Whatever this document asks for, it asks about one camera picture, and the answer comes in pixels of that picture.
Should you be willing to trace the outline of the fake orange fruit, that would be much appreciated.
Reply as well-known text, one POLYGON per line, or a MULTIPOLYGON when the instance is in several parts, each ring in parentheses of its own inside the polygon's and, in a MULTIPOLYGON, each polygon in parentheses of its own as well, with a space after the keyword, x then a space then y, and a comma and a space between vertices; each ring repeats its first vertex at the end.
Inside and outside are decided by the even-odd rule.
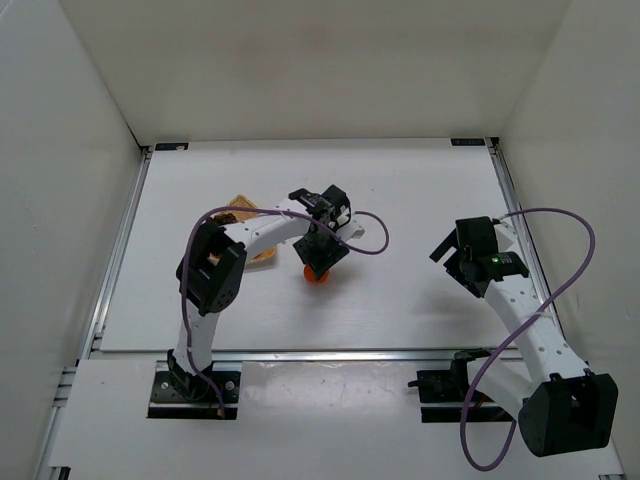
POLYGON ((309 265, 305 265, 303 268, 303 276, 304 279, 311 284, 323 284, 329 277, 329 271, 317 275, 309 265))

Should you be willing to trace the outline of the dark red fake grapes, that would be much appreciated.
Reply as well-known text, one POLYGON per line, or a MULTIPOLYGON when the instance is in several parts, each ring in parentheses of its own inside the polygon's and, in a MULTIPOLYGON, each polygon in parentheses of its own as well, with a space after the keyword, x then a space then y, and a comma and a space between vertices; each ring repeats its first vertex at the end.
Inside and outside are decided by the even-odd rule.
POLYGON ((224 226, 229 224, 235 224, 238 222, 238 219, 231 212, 222 212, 212 216, 209 219, 209 221, 218 226, 224 226))

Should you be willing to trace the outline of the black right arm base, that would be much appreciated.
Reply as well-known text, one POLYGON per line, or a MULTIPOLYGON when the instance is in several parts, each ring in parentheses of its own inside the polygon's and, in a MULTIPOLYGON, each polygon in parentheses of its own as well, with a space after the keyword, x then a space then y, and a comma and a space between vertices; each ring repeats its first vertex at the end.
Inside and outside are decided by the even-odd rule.
MULTIPOLYGON (((466 366, 471 361, 484 360, 489 355, 490 351, 486 349, 462 350, 454 354, 446 369, 416 372, 416 378, 408 383, 408 387, 418 391, 423 424, 460 422, 462 402, 469 387, 466 366)), ((467 414, 468 423, 508 423, 512 420, 486 394, 479 391, 473 394, 467 414)))

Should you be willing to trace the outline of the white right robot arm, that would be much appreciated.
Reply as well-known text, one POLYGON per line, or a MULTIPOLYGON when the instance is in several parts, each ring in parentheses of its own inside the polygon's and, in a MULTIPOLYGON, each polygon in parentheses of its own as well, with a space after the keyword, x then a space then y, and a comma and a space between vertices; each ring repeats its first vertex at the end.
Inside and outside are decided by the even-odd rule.
POLYGON ((505 365, 501 350, 455 354, 451 385, 469 414, 474 395, 496 403, 514 422, 537 457, 601 449, 608 445, 618 387, 607 373, 594 373, 568 345, 544 303, 539 302, 525 262, 511 246, 516 232, 487 216, 459 219, 431 253, 504 324, 504 347, 515 345, 528 374, 505 365))

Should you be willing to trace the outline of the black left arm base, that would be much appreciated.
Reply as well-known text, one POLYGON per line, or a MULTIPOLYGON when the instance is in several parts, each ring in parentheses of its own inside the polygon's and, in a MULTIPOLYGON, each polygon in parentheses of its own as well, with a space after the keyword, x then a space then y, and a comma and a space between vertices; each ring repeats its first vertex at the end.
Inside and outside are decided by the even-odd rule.
POLYGON ((173 350, 167 352, 166 365, 158 364, 147 407, 150 419, 233 421, 238 415, 241 372, 203 371, 209 382, 180 367, 173 350))

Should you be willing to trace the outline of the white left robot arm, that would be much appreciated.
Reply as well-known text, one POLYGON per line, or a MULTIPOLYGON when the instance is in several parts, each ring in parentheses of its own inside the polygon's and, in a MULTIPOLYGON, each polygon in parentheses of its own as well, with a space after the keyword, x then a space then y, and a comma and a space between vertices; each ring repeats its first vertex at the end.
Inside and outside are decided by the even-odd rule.
POLYGON ((303 265, 319 280, 353 250, 347 242, 365 233, 352 219, 346 193, 335 185, 322 193, 295 190, 275 208, 236 223, 218 224, 220 212, 196 222, 176 270, 182 325, 168 368, 172 386, 187 401, 209 392, 221 396, 211 377, 211 348, 220 314, 236 300, 250 260, 292 239, 303 265))

